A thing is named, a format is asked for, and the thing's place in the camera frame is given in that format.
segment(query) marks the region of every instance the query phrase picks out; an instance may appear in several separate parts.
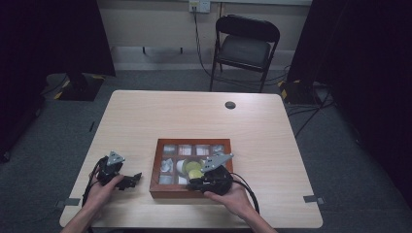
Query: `wrist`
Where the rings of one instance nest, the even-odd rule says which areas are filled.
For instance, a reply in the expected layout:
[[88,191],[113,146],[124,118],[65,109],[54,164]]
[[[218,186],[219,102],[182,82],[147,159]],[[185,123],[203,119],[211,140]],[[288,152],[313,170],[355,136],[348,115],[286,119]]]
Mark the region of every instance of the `wrist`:
[[100,208],[97,207],[96,205],[91,205],[89,203],[85,203],[85,205],[82,207],[82,212],[85,213],[87,216],[91,216],[94,218],[100,211]]
[[243,210],[238,216],[243,220],[248,221],[253,219],[256,215],[258,215],[258,212],[253,207],[248,207],[245,208],[245,210]]

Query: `chair leg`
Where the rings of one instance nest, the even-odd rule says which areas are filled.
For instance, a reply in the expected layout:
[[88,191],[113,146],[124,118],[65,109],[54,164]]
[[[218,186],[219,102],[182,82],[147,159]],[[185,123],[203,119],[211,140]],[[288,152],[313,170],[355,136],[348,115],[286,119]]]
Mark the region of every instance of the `chair leg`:
[[213,78],[215,77],[215,70],[216,70],[216,61],[213,59],[213,65],[212,65],[212,75],[210,77],[210,86],[209,86],[209,91],[212,91],[213,87]]
[[264,82],[266,81],[267,72],[268,72],[268,70],[264,71],[263,74],[261,75],[261,79],[260,79],[261,84],[260,84],[260,89],[258,90],[259,93],[261,93],[263,91]]

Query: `hand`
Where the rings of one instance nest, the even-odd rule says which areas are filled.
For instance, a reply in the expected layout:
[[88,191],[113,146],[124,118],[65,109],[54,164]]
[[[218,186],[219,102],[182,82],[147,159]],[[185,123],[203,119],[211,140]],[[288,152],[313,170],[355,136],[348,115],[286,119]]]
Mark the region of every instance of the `hand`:
[[61,233],[85,232],[104,205],[109,201],[116,184],[123,180],[123,177],[124,175],[115,176],[109,183],[102,186],[96,177],[93,176],[91,183],[94,183],[94,185],[88,193],[85,205],[67,223],[61,230]]
[[224,206],[234,215],[245,218],[245,214],[250,211],[255,211],[251,202],[246,194],[246,189],[239,183],[233,183],[229,192],[224,196],[220,196],[214,192],[206,191],[204,195],[211,200],[217,201]]
[[246,189],[239,183],[233,183],[229,192],[220,196],[214,192],[205,191],[204,195],[211,200],[224,204],[234,215],[239,216],[256,233],[276,233],[277,231],[264,220],[252,206],[246,194]]
[[97,181],[96,176],[93,176],[91,183],[94,184],[92,185],[90,192],[88,193],[84,208],[91,208],[92,210],[99,212],[109,201],[116,184],[121,182],[121,180],[123,180],[123,177],[124,175],[117,175],[113,177],[109,183],[102,186],[102,184]]

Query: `wall outlet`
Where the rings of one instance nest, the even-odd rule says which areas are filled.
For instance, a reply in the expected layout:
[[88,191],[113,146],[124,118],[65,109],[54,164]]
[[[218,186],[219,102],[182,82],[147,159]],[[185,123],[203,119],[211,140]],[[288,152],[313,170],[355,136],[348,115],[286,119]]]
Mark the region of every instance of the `wall outlet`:
[[189,0],[189,12],[210,13],[210,0]]
[[200,1],[199,0],[189,0],[189,12],[200,12]]
[[200,12],[210,13],[210,1],[200,1]]

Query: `power cord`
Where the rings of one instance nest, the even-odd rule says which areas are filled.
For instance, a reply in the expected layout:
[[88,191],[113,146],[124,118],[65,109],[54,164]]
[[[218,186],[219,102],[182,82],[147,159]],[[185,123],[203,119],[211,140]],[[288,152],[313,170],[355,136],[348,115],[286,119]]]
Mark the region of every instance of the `power cord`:
[[308,118],[308,119],[305,121],[305,123],[300,127],[300,129],[297,130],[296,134],[294,135],[295,138],[297,138],[297,136],[299,136],[299,133],[300,133],[300,132],[303,130],[303,128],[309,123],[309,121],[315,116],[315,114],[316,114],[320,109],[322,109],[322,108],[325,107],[325,103],[326,103],[326,101],[327,101],[328,96],[330,95],[330,91],[331,91],[331,89],[329,89],[329,90],[327,91],[327,95],[326,95],[324,101],[322,102],[322,104],[321,104],[321,106],[320,106],[319,108],[317,108],[316,110],[314,109],[314,110],[306,110],[306,111],[304,111],[304,112],[315,111],[315,113],[313,113],[311,116],[309,116],[309,118]]
[[[88,178],[88,183],[86,186],[86,190],[85,190],[85,194],[83,194],[83,201],[82,201],[82,207],[85,205],[86,201],[87,201],[87,197],[88,194],[90,193],[91,188],[93,187],[93,185],[95,183],[91,183],[91,181],[93,180],[93,177],[96,176],[96,171],[97,171],[97,167],[100,164],[100,162],[103,160],[103,158],[101,158],[96,165],[94,165],[93,171],[90,174],[90,177]],[[88,233],[93,233],[93,229],[91,228],[91,226],[87,229]]]
[[[334,104],[335,104],[335,102],[334,102],[334,101],[331,101],[330,103],[324,105],[324,106],[322,107],[322,109],[326,109],[326,108],[328,108],[328,107],[330,107],[330,106],[334,106]],[[296,110],[296,109],[299,109],[299,108],[305,108],[305,109],[307,109],[307,110],[301,110],[301,111],[294,112],[294,113],[289,112],[289,113],[288,113],[288,117],[291,117],[291,116],[294,116],[294,115],[298,115],[298,114],[307,113],[307,112],[316,111],[317,109],[319,109],[319,107],[315,107],[315,106],[300,106],[300,107],[295,107],[295,106],[293,106],[293,107],[289,107],[289,108],[294,108],[294,109],[291,110],[291,112],[292,112],[293,110]]]
[[254,202],[255,210],[257,211],[258,214],[260,214],[260,209],[258,207],[258,199],[256,198],[255,193],[252,192],[252,189],[249,187],[248,183],[241,176],[239,176],[238,174],[236,174],[236,173],[230,173],[230,174],[240,178],[243,181],[241,183],[241,182],[238,182],[236,180],[233,180],[234,183],[239,183],[240,185],[242,185],[243,187],[246,188],[246,190],[249,192],[249,195],[251,195],[251,197],[252,197],[252,201]]
[[[284,74],[283,75],[266,80],[264,85],[277,85],[278,83],[283,82],[285,80],[285,78],[288,76],[288,72],[286,70],[288,67],[291,67],[291,65],[288,65],[288,66],[284,67]],[[227,79],[227,78],[223,78],[223,77],[217,77],[217,78],[215,78],[215,80],[220,81],[220,82],[224,82],[224,83],[232,83],[232,84],[247,83],[247,84],[253,84],[253,85],[260,86],[260,81],[239,81],[239,80],[232,80],[232,79]]]
[[203,60],[202,60],[202,54],[201,54],[201,49],[200,49],[200,38],[199,38],[199,32],[197,30],[197,9],[196,7],[191,7],[191,11],[193,12],[193,18],[194,18],[194,25],[195,25],[195,32],[196,32],[196,46],[197,46],[197,56],[199,57],[199,62],[200,65],[202,66],[203,70],[206,72],[206,74],[209,77],[212,77],[211,74],[205,69],[203,65]]

